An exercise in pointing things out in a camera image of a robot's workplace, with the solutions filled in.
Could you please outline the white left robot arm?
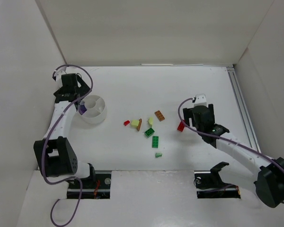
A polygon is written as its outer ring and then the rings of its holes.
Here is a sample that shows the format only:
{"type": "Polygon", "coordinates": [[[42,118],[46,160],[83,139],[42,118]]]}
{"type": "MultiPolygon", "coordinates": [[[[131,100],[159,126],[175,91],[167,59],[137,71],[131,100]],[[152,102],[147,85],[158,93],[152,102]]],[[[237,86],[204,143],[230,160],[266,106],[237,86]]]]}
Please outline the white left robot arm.
{"type": "Polygon", "coordinates": [[[80,162],[68,140],[71,122],[78,110],[80,98],[90,87],[79,74],[61,75],[62,86],[54,93],[54,111],[44,138],[34,142],[34,152],[44,177],[74,176],[95,181],[95,169],[80,162]]]}

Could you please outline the red lego brick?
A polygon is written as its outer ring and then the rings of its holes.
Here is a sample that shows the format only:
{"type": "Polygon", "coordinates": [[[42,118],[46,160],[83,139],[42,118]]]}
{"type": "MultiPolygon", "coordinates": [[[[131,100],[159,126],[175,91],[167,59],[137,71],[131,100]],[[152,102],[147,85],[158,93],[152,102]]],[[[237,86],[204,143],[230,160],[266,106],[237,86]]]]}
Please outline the red lego brick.
{"type": "Polygon", "coordinates": [[[185,124],[184,124],[183,121],[181,121],[181,122],[179,123],[178,127],[177,127],[177,131],[183,132],[184,128],[185,128],[185,124]]]}

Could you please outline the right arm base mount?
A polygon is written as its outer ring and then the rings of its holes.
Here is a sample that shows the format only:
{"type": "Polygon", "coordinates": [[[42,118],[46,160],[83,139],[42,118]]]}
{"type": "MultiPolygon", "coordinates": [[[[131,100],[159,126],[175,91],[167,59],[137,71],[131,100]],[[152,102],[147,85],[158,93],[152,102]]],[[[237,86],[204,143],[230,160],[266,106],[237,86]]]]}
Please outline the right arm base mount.
{"type": "Polygon", "coordinates": [[[198,199],[240,199],[238,186],[224,183],[219,172],[229,163],[220,162],[210,170],[194,171],[194,185],[198,199]]]}

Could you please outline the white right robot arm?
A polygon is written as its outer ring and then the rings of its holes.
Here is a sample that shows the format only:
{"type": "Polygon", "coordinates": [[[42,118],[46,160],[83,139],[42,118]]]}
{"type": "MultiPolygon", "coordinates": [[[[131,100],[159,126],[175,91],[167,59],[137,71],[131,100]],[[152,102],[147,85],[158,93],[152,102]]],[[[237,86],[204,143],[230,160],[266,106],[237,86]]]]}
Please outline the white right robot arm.
{"type": "Polygon", "coordinates": [[[284,204],[284,158],[273,159],[244,144],[224,126],[216,124],[213,105],[178,107],[178,116],[202,140],[245,166],[252,174],[252,191],[268,207],[284,204]]]}

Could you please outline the purple arched lego piece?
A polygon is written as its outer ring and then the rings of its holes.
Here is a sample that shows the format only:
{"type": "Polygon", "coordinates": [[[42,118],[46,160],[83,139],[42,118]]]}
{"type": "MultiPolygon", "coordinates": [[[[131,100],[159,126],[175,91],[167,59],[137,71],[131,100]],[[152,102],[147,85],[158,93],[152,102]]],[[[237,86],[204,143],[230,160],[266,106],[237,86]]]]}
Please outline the purple arched lego piece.
{"type": "Polygon", "coordinates": [[[78,112],[83,115],[85,112],[87,111],[87,109],[85,108],[85,106],[79,106],[78,107],[78,112]]]}

